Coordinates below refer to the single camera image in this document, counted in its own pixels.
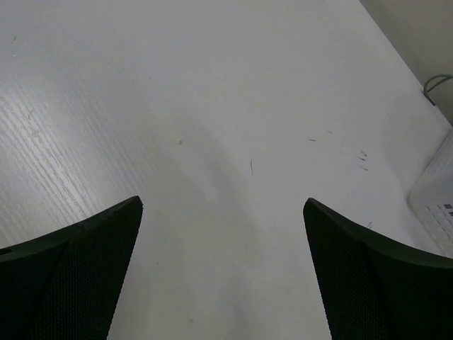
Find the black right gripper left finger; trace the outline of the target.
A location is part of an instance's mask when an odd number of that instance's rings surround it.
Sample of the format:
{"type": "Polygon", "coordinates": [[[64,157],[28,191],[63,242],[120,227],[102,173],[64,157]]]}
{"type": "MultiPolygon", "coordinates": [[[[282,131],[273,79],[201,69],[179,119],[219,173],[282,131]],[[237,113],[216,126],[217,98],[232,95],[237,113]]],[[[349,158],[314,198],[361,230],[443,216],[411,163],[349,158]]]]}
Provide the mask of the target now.
{"type": "Polygon", "coordinates": [[[133,196],[1,249],[1,338],[106,339],[142,214],[133,196]]]}

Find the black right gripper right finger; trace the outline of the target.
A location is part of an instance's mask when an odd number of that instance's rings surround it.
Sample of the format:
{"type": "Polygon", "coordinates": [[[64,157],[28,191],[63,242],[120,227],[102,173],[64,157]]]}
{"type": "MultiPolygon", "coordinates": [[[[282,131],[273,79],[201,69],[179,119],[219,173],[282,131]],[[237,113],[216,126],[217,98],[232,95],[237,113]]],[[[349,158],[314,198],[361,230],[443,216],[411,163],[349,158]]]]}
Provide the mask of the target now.
{"type": "Polygon", "coordinates": [[[309,198],[304,223],[332,339],[451,339],[452,260],[309,198]]]}

